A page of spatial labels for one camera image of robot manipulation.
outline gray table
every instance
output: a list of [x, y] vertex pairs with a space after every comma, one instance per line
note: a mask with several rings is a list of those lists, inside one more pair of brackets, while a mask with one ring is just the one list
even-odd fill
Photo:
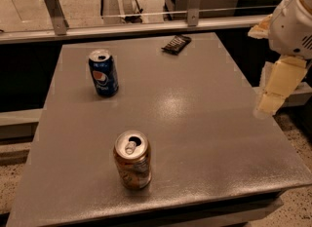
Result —
[[[8, 226], [136, 216], [152, 226], [157, 216], [312, 184], [274, 120], [253, 116], [254, 91], [215, 34], [190, 36], [178, 57], [161, 51], [172, 36], [63, 46]], [[116, 60], [111, 98], [91, 80], [96, 48]], [[152, 181], [138, 192], [122, 186], [112, 157], [127, 130], [152, 146]]]

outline can lid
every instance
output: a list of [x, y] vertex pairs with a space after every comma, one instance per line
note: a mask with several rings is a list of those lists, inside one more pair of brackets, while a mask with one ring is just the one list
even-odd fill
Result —
[[111, 57], [110, 52], [105, 49], [94, 50], [89, 54], [89, 59], [97, 62], [106, 61], [110, 57]]
[[115, 143], [116, 152], [127, 160], [141, 156], [148, 147], [146, 136], [139, 131], [127, 131], [119, 135]]

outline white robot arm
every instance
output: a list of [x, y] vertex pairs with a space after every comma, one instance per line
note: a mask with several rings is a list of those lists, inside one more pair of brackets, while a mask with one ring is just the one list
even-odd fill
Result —
[[261, 75], [254, 112], [274, 115], [306, 75], [306, 60], [312, 58], [312, 0], [283, 0], [249, 36], [268, 38], [270, 49], [281, 54], [266, 74], [268, 79]]

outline blue soda can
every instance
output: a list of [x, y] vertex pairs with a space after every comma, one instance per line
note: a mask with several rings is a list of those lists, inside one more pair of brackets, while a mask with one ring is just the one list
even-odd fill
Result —
[[112, 96], [118, 91], [118, 78], [113, 56], [108, 50], [95, 50], [89, 55], [91, 76], [98, 95]]

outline speckled floor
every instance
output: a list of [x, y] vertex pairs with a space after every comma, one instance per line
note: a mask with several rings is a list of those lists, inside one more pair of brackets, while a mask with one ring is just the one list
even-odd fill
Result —
[[[312, 170], [312, 141], [295, 115], [295, 109], [283, 109], [276, 122], [305, 165]], [[293, 189], [281, 196], [284, 205], [266, 218], [250, 223], [253, 227], [312, 227], [312, 186]]]
[[10, 212], [30, 142], [0, 143], [0, 214]]

